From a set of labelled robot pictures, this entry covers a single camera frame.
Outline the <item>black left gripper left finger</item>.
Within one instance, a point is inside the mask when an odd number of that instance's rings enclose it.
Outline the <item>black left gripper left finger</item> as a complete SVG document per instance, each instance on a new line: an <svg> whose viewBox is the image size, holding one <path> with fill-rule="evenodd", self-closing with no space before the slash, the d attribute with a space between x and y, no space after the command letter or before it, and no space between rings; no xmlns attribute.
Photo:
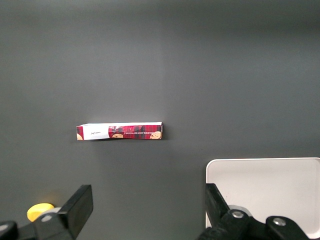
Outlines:
<svg viewBox="0 0 320 240"><path fill-rule="evenodd" d="M93 212L92 186L81 185L64 203L42 212L34 221L19 227L15 221L0 223L2 240L75 240Z"/></svg>

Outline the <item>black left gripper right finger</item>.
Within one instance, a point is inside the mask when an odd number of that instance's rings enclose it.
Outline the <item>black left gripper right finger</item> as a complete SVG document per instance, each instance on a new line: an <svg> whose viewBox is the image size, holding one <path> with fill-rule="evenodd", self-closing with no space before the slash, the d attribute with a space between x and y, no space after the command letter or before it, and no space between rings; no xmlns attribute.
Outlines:
<svg viewBox="0 0 320 240"><path fill-rule="evenodd" d="M231 209L214 183L205 186L205 211L210 222L199 240L308 240L293 220L269 216L265 223L240 209Z"/></svg>

